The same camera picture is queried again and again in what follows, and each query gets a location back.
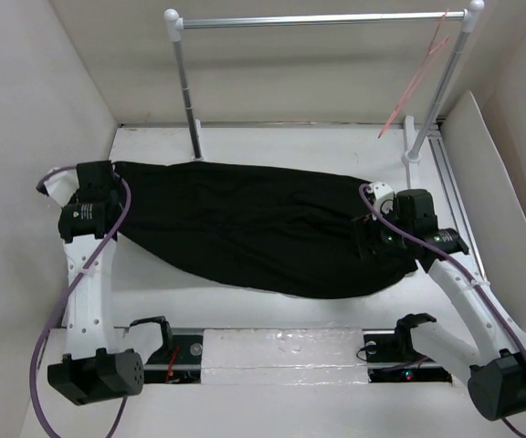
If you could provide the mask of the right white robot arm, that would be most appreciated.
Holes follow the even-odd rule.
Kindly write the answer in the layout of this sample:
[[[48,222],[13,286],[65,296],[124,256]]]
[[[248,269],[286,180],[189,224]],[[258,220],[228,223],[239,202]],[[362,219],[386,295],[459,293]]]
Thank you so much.
[[[431,193],[395,192],[383,182],[364,183],[359,194],[369,213],[358,228],[363,256],[382,263],[405,256],[418,263],[442,289],[466,325],[468,344],[427,313],[396,322],[395,353],[432,360],[465,384],[477,411],[489,421],[506,422],[526,412],[526,332],[496,299],[481,274],[456,258],[469,249],[459,233],[438,225]]]

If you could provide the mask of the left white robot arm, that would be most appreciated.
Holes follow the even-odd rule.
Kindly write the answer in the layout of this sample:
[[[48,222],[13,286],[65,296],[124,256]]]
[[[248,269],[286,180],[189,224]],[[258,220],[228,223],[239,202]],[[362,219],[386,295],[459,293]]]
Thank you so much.
[[[67,258],[66,347],[47,381],[80,406],[141,393],[144,365],[168,360],[174,337],[163,316],[113,323],[111,268],[131,191],[109,161],[52,171],[38,189],[61,204],[58,232]]]

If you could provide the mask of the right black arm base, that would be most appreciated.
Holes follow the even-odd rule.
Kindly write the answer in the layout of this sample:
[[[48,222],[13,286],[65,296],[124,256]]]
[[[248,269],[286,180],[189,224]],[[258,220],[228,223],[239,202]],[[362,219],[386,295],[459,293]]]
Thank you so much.
[[[392,329],[366,330],[356,357],[376,383],[452,383],[451,374],[419,353],[402,352]]]

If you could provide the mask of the black trousers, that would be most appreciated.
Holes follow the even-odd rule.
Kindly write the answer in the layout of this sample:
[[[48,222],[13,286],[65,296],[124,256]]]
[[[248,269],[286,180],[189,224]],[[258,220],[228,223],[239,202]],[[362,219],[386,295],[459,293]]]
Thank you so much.
[[[366,297],[416,271],[404,254],[367,255],[368,211],[351,176],[187,162],[116,162],[131,189],[121,233],[184,272],[312,299]]]

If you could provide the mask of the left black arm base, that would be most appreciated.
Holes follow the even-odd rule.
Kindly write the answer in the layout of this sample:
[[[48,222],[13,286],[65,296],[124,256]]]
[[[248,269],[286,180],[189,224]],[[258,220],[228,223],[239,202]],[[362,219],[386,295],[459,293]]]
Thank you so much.
[[[121,351],[111,357],[105,376],[113,375],[111,387],[127,394],[138,394],[147,384],[166,384],[166,372],[174,348],[180,346],[174,371],[178,382],[198,383],[201,379],[204,332],[197,328],[175,328],[165,338],[156,324],[136,326],[124,331]]]

